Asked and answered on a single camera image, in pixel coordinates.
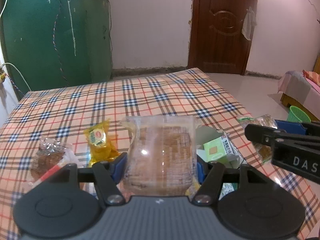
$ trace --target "green wall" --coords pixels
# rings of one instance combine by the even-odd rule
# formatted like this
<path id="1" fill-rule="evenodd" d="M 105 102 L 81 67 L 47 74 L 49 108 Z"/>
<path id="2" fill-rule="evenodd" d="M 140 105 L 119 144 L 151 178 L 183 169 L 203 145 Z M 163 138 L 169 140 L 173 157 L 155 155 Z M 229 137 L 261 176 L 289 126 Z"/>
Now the green wall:
<path id="1" fill-rule="evenodd" d="M 8 60 L 21 71 L 32 90 L 67 85 L 61 76 L 58 55 L 52 43 L 58 11 L 59 0 L 8 0 L 3 13 Z M 108 1 L 62 0 L 56 44 L 70 86 L 109 80 L 112 66 Z M 17 86 L 23 92 L 28 91 L 15 70 L 12 75 Z"/>

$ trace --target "plastic bag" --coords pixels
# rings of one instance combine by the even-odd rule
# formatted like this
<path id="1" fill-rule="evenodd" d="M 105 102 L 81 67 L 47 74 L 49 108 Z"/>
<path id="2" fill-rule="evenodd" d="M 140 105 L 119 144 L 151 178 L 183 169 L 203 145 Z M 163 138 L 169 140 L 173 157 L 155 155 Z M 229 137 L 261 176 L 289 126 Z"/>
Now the plastic bag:
<path id="1" fill-rule="evenodd" d="M 230 140 L 230 144 L 232 147 L 232 151 L 233 154 L 237 156 L 237 160 L 233 161 L 231 163 L 231 166 L 233 169 L 238 169 L 240 167 L 240 165 L 242 164 L 247 164 L 247 161 L 245 160 L 245 158 L 243 158 L 242 154 L 240 153 L 239 149 L 233 144 L 233 142 Z"/>
<path id="2" fill-rule="evenodd" d="M 241 124 L 243 129 L 249 124 L 257 124 L 261 126 L 272 127 L 278 129 L 276 121 L 269 114 L 265 114 L 259 116 L 257 118 L 251 118 L 247 116 L 239 116 L 237 117 L 238 122 Z M 272 151 L 270 146 L 262 145 L 260 143 L 252 143 L 254 148 L 256 149 L 258 155 L 261 157 L 263 163 L 268 162 L 272 158 Z"/>
<path id="3" fill-rule="evenodd" d="M 39 150 L 32 159 L 24 188 L 27 191 L 31 190 L 66 164 L 75 163 L 78 168 L 81 168 L 71 148 L 70 144 L 51 138 L 42 138 Z"/>
<path id="4" fill-rule="evenodd" d="M 111 142 L 111 137 L 108 136 L 109 120 L 98 123 L 84 131 L 87 138 L 91 159 L 89 167 L 96 162 L 113 161 L 120 153 Z"/>
<path id="5" fill-rule="evenodd" d="M 193 116 L 130 116 L 120 122 L 132 132 L 124 189 L 137 195 L 185 195 L 197 189 Z"/>

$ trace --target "packaged bread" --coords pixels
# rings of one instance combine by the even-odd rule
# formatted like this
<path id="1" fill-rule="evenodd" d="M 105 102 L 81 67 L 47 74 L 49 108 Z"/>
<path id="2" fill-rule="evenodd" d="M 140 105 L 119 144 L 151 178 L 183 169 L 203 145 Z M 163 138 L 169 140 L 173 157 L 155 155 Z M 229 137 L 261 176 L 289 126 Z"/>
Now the packaged bread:
<path id="1" fill-rule="evenodd" d="M 197 181 L 193 116 L 131 116 L 120 122 L 132 135 L 125 190 L 136 195 L 185 195 Z"/>
<path id="2" fill-rule="evenodd" d="M 237 120 L 239 124 L 245 129 L 248 124 L 256 124 L 266 127 L 272 127 L 278 129 L 276 121 L 269 114 L 259 116 L 257 118 L 251 118 L 247 116 L 238 116 Z M 262 163 L 266 163 L 272 158 L 272 150 L 270 146 L 262 145 L 260 143 L 253 142 L 252 145 L 256 149 L 258 155 L 261 157 Z"/>

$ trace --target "green basket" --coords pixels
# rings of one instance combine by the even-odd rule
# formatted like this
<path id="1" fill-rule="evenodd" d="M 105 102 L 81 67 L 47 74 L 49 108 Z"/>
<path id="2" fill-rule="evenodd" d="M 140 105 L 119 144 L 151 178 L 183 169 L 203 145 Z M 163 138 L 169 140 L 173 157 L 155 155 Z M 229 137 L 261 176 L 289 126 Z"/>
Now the green basket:
<path id="1" fill-rule="evenodd" d="M 311 122 L 310 117 L 296 106 L 290 106 L 289 115 L 287 118 L 289 122 Z"/>

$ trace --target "snack package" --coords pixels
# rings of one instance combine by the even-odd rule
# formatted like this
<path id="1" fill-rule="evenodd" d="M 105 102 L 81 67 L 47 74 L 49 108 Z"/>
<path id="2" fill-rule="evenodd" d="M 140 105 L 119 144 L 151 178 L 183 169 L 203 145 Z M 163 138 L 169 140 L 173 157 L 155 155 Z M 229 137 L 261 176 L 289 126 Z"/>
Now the snack package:
<path id="1" fill-rule="evenodd" d="M 123 177 L 125 190 L 153 196 L 195 193 L 195 117 L 128 116 L 120 124 L 132 133 Z"/>
<path id="2" fill-rule="evenodd" d="M 223 183 L 219 200 L 222 199 L 225 195 L 237 190 L 237 188 L 238 188 L 237 183 Z"/>
<path id="3" fill-rule="evenodd" d="M 239 150 L 233 145 L 228 135 L 223 135 L 203 144 L 203 149 L 196 150 L 205 162 L 220 162 L 227 168 L 237 169 L 245 160 Z"/>
<path id="4" fill-rule="evenodd" d="M 27 191 L 31 190 L 66 164 L 75 163 L 78 168 L 81 168 L 71 148 L 71 145 L 56 141 L 55 139 L 42 138 L 39 150 L 32 159 L 25 189 Z"/>
<path id="5" fill-rule="evenodd" d="M 108 136 L 108 130 L 109 120 L 106 120 L 84 131 L 90 147 L 91 160 L 89 167 L 96 162 L 111 162 L 120 155 L 113 145 L 111 137 Z"/>
<path id="6" fill-rule="evenodd" d="M 269 114 L 265 114 L 265 115 L 259 116 L 257 118 L 250 118 L 247 116 L 239 116 L 239 117 L 237 117 L 237 120 L 238 120 L 239 124 L 241 124 L 243 129 L 249 123 L 278 129 L 276 121 Z M 256 149 L 258 155 L 261 157 L 262 163 L 265 163 L 265 162 L 268 162 L 269 160 L 271 160 L 272 151 L 269 146 L 262 145 L 260 143 L 254 143 L 254 142 L 252 144 L 253 144 L 254 148 Z"/>

